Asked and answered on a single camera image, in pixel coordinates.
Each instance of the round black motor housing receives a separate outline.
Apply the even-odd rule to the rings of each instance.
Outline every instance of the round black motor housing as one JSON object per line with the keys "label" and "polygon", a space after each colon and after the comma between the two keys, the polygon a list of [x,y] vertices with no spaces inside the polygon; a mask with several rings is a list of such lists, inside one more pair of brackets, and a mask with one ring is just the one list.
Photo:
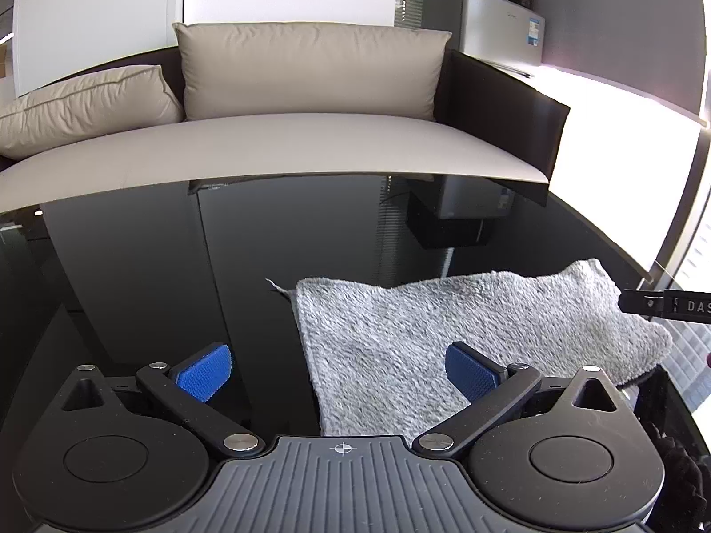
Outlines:
{"label": "round black motor housing", "polygon": [[186,504],[208,472],[200,440],[130,413],[98,369],[80,369],[17,460],[13,479],[25,506],[59,528],[115,531],[143,527]]}
{"label": "round black motor housing", "polygon": [[652,442],[596,366],[581,369],[549,412],[483,434],[468,471],[504,512],[564,531],[643,520],[664,481]]}

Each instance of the gray roller shade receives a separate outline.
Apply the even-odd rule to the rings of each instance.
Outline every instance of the gray roller shade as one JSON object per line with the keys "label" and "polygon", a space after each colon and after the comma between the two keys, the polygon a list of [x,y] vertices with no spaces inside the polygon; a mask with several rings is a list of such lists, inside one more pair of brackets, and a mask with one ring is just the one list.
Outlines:
{"label": "gray roller shade", "polygon": [[636,88],[699,113],[703,0],[533,0],[543,62]]}

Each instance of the gray fuzzy towel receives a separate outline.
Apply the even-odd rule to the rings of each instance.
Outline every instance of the gray fuzzy towel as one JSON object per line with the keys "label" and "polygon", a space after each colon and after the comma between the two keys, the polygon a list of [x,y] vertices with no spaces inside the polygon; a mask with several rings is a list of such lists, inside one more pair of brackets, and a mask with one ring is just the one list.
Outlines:
{"label": "gray fuzzy towel", "polygon": [[292,305],[325,436],[417,435],[468,402],[449,383],[444,352],[461,340],[495,362],[554,377],[598,365],[615,384],[653,368],[669,333],[617,306],[596,259],[551,276],[500,272],[389,290],[308,278]]}

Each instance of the gray ribbed plate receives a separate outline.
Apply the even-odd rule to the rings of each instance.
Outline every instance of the gray ribbed plate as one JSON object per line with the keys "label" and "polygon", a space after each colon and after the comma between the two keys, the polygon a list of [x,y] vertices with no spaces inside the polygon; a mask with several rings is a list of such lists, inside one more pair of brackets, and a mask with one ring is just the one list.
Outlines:
{"label": "gray ribbed plate", "polygon": [[[281,437],[264,457],[225,463],[197,503],[146,529],[146,533],[531,531],[479,500],[453,462],[417,457],[400,437]],[[44,525],[37,532],[57,530]],[[624,533],[642,529],[631,526]]]}

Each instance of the blue and white sticker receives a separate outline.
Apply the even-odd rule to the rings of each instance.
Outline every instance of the blue and white sticker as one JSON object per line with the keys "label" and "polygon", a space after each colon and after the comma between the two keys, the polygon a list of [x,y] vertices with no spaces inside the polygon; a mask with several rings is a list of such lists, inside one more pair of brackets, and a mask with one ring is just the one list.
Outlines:
{"label": "blue and white sticker", "polygon": [[538,31],[540,30],[540,20],[532,17],[528,21],[528,43],[531,46],[538,46]]}

